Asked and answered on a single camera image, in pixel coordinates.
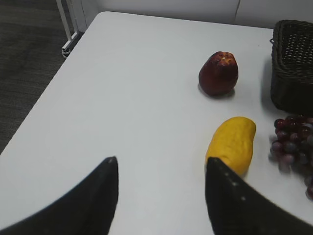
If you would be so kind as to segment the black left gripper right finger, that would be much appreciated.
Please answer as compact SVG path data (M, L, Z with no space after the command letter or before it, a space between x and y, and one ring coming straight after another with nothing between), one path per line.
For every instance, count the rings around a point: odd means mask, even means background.
M221 159L206 164L206 205L216 235L311 235L312 225L249 186Z

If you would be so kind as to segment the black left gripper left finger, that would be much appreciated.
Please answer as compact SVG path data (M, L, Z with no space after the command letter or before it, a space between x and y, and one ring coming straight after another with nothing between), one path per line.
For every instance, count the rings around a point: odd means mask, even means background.
M104 159L61 198L2 235L107 235L118 201L118 162Z

